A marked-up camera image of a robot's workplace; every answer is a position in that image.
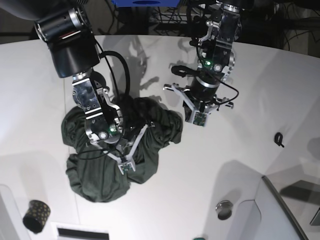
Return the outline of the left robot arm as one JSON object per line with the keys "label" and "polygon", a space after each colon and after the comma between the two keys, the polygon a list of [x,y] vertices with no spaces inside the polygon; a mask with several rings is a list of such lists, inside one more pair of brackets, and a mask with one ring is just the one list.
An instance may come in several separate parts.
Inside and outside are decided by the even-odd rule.
{"label": "left robot arm", "polygon": [[209,115],[221,106],[233,108],[232,99],[219,98],[219,86],[226,84],[235,64],[232,44],[241,28],[241,5],[237,1],[217,1],[217,8],[210,16],[191,16],[191,8],[186,10],[187,26],[192,29],[202,27],[206,33],[191,31],[190,45],[195,47],[197,68],[188,67],[179,60],[171,63],[171,72],[179,77],[190,77],[190,85],[165,84],[165,90],[174,92],[182,101],[184,119],[187,123],[204,127]]}

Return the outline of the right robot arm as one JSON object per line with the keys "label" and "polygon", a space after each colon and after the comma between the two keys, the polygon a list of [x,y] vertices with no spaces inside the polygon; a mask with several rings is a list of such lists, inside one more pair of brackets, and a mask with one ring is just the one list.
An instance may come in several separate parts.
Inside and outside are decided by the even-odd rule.
{"label": "right robot arm", "polygon": [[34,22],[38,37],[52,57],[58,76],[73,78],[73,98],[84,111],[84,128],[90,143],[118,164],[132,164],[133,156],[147,126],[137,124],[130,130],[130,88],[116,102],[94,71],[102,58],[116,57],[123,65],[126,84],[131,83],[125,59],[115,51],[98,50],[84,7],[75,0],[3,0],[0,7],[8,13]]}

